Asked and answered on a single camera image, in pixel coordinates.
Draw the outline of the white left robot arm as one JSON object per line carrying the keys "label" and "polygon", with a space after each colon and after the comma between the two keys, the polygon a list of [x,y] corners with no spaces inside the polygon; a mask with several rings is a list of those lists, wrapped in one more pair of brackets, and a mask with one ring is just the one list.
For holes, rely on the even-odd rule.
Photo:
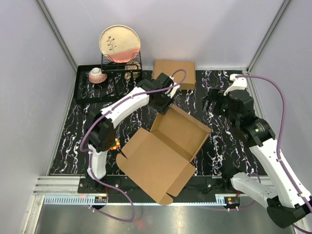
{"label": "white left robot arm", "polygon": [[79,149],[89,154],[87,175],[91,179],[88,187],[94,193],[100,193],[105,188],[102,178],[106,176],[107,154],[116,146],[118,125],[134,111],[150,103],[159,113],[166,113],[180,84],[175,82],[174,75],[164,73],[157,79],[144,79],[125,97],[89,116]]}

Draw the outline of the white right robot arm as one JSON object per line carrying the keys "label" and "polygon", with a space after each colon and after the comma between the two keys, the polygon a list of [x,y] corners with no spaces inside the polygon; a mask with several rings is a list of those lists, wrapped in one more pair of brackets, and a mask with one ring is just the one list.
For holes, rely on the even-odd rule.
{"label": "white right robot arm", "polygon": [[256,116],[254,99],[247,90],[225,91],[213,88],[203,99],[202,108],[205,111],[212,110],[213,114],[228,120],[274,186],[268,188],[238,168],[232,168],[222,173],[223,191],[245,193],[263,206],[271,220],[283,229],[311,213],[312,194],[300,182],[278,149],[278,141],[268,122]]}

